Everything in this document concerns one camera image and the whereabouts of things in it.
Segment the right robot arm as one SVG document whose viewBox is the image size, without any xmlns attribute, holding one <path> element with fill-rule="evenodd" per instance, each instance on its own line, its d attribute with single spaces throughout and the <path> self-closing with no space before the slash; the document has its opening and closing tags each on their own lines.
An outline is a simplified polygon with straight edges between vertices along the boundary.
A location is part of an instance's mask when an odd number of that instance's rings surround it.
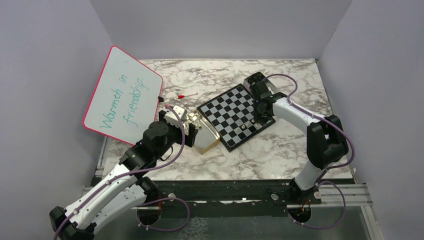
<svg viewBox="0 0 424 240">
<path fill-rule="evenodd" d="M 273 117 L 283 119 L 306 135 L 308 162 L 289 183 L 289 199 L 300 204 L 308 198 L 325 170 L 345 156 L 349 147 L 336 115 L 315 114 L 269 87 L 268 80 L 250 80 L 255 122 L 264 124 Z"/>
</svg>

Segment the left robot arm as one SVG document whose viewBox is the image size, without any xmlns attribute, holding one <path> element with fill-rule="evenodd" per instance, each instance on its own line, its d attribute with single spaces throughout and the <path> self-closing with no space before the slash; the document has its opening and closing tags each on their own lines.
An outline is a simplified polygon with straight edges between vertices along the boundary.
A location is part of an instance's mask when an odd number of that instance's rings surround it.
<svg viewBox="0 0 424 240">
<path fill-rule="evenodd" d="M 49 213 L 55 240 L 92 240 L 113 219 L 138 205 L 159 202 L 158 186 L 146 176 L 174 144 L 192 147 L 198 129 L 185 124 L 187 111 L 167 106 L 142 139 L 130 147 L 107 176 L 80 199 Z"/>
</svg>

